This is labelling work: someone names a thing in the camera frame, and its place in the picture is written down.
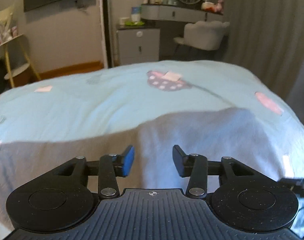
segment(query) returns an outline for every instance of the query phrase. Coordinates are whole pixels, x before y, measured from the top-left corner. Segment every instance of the ribbed black surface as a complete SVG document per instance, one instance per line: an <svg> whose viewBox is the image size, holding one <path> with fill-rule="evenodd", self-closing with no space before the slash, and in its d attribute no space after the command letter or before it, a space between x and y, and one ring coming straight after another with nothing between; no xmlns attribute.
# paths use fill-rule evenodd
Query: ribbed black surface
<svg viewBox="0 0 304 240"><path fill-rule="evenodd" d="M203 200L185 197L179 189L127 189L104 200L83 224L66 232L35 234L21 229L8 240L295 240L290 230L244 233L219 221Z"/></svg>

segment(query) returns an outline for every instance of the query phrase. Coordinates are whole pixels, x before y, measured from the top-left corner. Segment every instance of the wooden floor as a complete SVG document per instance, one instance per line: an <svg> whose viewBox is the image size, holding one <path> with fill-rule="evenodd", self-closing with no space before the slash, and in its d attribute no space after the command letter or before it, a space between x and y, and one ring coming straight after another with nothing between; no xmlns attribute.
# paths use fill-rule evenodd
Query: wooden floor
<svg viewBox="0 0 304 240"><path fill-rule="evenodd" d="M49 79L72 74L88 73L101 69L103 69L103 64L100 61L96 61L50 70L40 73L40 76L42 79Z"/></svg>

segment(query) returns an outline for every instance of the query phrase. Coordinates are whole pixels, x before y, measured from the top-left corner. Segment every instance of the pink polka dot pattern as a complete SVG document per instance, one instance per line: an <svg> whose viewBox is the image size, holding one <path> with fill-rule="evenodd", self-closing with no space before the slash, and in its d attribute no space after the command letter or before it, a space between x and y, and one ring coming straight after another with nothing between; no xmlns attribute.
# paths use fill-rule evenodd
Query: pink polka dot pattern
<svg viewBox="0 0 304 240"><path fill-rule="evenodd" d="M191 88L191 85L181 79L176 82L163 79L162 77L165 75L165 73L158 71L149 71L147 75L148 84L162 91L178 91Z"/></svg>
<svg viewBox="0 0 304 240"><path fill-rule="evenodd" d="M284 112L284 110L280 108L277 103L275 103L272 99L268 98L265 94L261 92L256 92L255 96L263 106L270 109L274 113L282 115L282 113Z"/></svg>

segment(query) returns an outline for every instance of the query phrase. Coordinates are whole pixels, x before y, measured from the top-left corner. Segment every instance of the nightstand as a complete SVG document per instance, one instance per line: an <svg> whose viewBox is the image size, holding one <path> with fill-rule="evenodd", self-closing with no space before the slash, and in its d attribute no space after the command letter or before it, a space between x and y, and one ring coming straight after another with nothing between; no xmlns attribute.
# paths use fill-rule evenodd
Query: nightstand
<svg viewBox="0 0 304 240"><path fill-rule="evenodd" d="M150 26L119 26L120 65L159 61L160 29Z"/></svg>

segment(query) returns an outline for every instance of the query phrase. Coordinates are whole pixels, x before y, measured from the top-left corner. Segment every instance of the gray upholstered chair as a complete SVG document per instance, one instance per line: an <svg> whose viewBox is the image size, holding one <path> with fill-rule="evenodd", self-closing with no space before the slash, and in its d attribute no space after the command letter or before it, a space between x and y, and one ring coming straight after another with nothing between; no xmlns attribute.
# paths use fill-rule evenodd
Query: gray upholstered chair
<svg viewBox="0 0 304 240"><path fill-rule="evenodd" d="M184 27L184 38L174 38L177 44L175 53L180 45L206 51L217 50L220 47L223 37L228 35L229 27L229 22L223 23L220 21L199 21L195 24L188 23Z"/></svg>

